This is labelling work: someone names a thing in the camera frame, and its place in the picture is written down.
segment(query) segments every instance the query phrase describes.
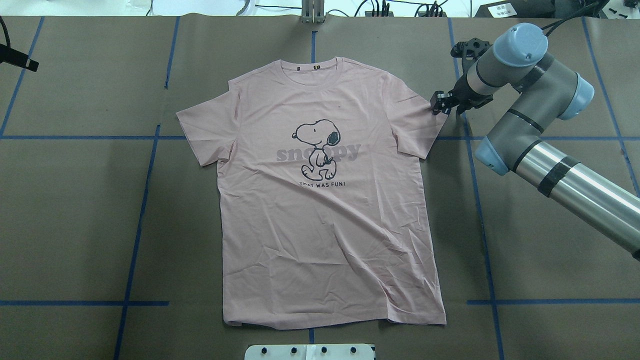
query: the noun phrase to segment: white label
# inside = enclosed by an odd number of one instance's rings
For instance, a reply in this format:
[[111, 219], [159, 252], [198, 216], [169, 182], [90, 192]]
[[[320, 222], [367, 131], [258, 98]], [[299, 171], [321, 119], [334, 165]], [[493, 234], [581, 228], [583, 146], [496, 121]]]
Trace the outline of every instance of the white label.
[[518, 13], [516, 13], [516, 10], [513, 8], [511, 3], [506, 3], [502, 5], [496, 5], [496, 6], [489, 6], [487, 9], [489, 9], [489, 12], [493, 17], [508, 17], [508, 16], [518, 15]]

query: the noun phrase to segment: cartoon dog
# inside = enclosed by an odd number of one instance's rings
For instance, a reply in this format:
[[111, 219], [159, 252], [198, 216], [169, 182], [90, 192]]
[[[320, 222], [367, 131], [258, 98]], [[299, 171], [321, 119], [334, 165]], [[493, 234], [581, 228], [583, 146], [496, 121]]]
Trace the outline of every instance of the cartoon dog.
[[340, 142], [340, 131], [332, 121], [322, 119], [313, 124], [302, 124], [291, 137], [314, 147], [309, 155], [311, 166], [302, 165], [301, 169], [307, 179], [322, 181], [335, 177], [335, 160], [324, 151], [325, 146], [335, 146]]

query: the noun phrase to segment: pink t-shirt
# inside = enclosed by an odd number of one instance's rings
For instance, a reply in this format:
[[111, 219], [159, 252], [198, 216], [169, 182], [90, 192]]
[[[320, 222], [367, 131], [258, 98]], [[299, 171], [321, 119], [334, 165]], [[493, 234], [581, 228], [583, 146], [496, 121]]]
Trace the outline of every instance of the pink t-shirt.
[[446, 323], [419, 163], [445, 115], [402, 80], [278, 60], [177, 115], [218, 162], [225, 322]]

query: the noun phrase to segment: blue joint cap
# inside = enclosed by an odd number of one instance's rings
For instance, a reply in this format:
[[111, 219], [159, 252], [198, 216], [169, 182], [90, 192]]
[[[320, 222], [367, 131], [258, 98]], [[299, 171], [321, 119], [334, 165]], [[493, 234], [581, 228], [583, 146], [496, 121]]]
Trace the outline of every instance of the blue joint cap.
[[589, 81], [583, 79], [577, 72], [575, 74], [578, 75], [578, 86], [575, 87], [575, 94], [573, 95], [573, 99], [571, 99], [571, 103], [569, 103], [569, 107], [567, 107], [564, 113], [558, 116], [558, 118], [562, 120], [569, 120], [578, 115], [580, 111], [589, 106], [595, 93]]
[[480, 160], [481, 163], [488, 166], [498, 175], [504, 175], [509, 172], [509, 168], [504, 164], [504, 161], [486, 136], [480, 142], [474, 155], [476, 159]]
[[495, 57], [510, 67], [534, 65], [547, 52], [548, 40], [542, 29], [523, 22], [508, 29], [492, 46]]

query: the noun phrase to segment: gray robot arm tube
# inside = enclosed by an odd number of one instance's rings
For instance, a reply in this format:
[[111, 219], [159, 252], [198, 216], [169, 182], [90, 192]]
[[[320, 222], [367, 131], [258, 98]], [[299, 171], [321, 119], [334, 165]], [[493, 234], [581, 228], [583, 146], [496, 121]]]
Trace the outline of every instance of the gray robot arm tube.
[[640, 199], [540, 139], [553, 120], [576, 116], [593, 97], [587, 81], [546, 51], [539, 28], [518, 24], [460, 79], [476, 95], [507, 83], [521, 93], [476, 158], [500, 175], [515, 172], [640, 260]]

